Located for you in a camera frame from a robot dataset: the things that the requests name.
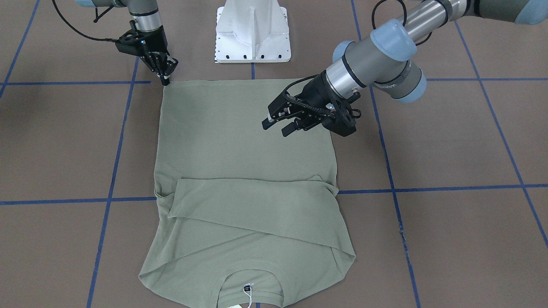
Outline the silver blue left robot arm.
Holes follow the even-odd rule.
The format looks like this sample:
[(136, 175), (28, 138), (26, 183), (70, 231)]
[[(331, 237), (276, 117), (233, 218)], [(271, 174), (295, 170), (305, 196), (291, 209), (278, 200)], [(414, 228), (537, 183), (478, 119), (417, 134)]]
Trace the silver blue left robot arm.
[(426, 77), (412, 56), (434, 30), (463, 16), (535, 25), (547, 19), (545, 0), (423, 0), (403, 16), (375, 26), (361, 41), (343, 41), (333, 62), (323, 72), (304, 78), (301, 93), (287, 86), (268, 106), (264, 130), (291, 119), (282, 135), (307, 131), (317, 125), (340, 135), (356, 131), (361, 111), (351, 107), (360, 92), (371, 86), (400, 103), (412, 103), (426, 90)]

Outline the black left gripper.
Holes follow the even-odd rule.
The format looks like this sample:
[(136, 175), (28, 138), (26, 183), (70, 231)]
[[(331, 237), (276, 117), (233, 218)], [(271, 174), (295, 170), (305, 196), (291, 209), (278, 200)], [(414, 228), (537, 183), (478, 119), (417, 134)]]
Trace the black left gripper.
[(351, 107), (360, 96), (360, 92), (354, 92), (348, 99), (341, 98), (331, 89), (326, 72), (302, 78), (288, 84), (270, 103), (262, 128), (268, 130), (278, 121), (293, 118), (281, 129), (282, 136), (308, 131), (319, 124), (337, 135), (349, 136), (356, 132), (356, 119), (362, 115)]

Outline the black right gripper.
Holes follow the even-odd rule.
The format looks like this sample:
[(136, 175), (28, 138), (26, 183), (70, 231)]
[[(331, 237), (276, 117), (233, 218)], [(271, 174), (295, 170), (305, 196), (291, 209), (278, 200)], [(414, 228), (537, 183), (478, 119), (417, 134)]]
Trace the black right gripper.
[(163, 86), (170, 85), (170, 76), (178, 65), (167, 49), (163, 26), (152, 31), (137, 29), (137, 22), (130, 22), (131, 29), (115, 41), (119, 52), (139, 57), (147, 68), (161, 77)]

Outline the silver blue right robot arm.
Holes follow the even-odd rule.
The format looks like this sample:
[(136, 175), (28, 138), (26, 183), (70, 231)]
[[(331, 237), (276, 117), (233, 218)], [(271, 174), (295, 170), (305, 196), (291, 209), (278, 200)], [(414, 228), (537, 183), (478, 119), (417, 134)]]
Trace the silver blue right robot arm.
[(168, 51), (158, 3), (155, 0), (77, 0), (80, 6), (98, 9), (127, 8), (131, 28), (118, 39), (110, 39), (123, 54), (137, 56), (154, 72), (163, 86), (170, 84), (170, 76), (178, 65)]

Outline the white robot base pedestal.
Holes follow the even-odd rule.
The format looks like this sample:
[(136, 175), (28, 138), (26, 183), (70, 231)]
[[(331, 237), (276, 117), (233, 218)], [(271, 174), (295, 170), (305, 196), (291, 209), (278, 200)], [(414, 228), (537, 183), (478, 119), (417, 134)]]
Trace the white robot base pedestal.
[(216, 63), (290, 61), (287, 9), (277, 0), (227, 0), (216, 17)]

